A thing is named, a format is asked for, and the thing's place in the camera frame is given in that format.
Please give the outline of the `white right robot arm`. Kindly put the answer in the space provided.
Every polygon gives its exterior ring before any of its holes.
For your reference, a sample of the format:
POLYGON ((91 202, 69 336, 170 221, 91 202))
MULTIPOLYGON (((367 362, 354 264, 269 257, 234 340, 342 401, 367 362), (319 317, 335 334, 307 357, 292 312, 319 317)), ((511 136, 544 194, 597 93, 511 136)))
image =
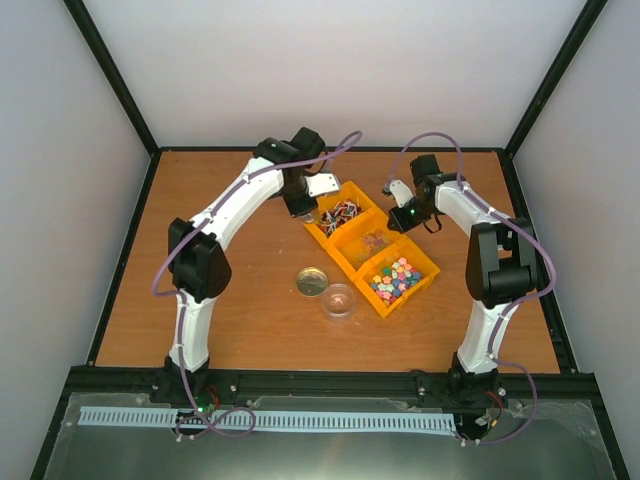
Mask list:
POLYGON ((479 197, 457 173, 440 170, 436 157, 410 163, 413 185, 394 177, 383 187, 396 202, 387 228, 399 233, 449 217, 468 237, 465 282, 473 299, 464 340, 454 353, 446 392, 460 406, 483 401, 498 389, 499 351, 516 302, 537 286, 533 228, 523 217, 510 218, 479 197))

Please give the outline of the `yellow star candy bin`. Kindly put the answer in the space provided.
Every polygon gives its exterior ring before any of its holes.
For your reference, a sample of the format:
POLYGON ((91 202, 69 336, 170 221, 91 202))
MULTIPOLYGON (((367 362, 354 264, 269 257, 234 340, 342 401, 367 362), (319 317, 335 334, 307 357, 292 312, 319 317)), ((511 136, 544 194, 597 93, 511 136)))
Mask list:
POLYGON ((357 270, 356 289, 381 318, 430 287, 440 268, 407 236, 384 248, 357 270))

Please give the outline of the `yellow popsicle candy bin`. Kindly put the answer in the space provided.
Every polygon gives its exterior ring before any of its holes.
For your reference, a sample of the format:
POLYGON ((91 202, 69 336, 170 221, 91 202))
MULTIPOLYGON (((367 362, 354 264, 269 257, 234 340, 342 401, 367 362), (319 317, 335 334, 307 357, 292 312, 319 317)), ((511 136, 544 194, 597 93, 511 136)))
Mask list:
POLYGON ((402 237, 387 228, 388 220, 382 211, 367 210, 329 236, 325 251, 349 280, 355 278, 368 260, 402 237))

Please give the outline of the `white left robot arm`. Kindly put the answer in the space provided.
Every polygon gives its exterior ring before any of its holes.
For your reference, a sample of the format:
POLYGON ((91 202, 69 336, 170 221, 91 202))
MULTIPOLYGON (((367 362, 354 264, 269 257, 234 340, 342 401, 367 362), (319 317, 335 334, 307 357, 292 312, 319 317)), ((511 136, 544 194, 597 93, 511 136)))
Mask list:
POLYGON ((271 198, 281 197, 293 218, 318 207, 308 186, 305 162, 325 152, 320 135, 302 127, 288 141, 267 138, 236 180, 190 220, 175 219, 168 230, 169 256, 161 267, 171 273, 177 313, 173 345, 165 370, 186 402, 208 390, 208 336, 217 298, 230 283, 226 250, 239 229, 271 198))

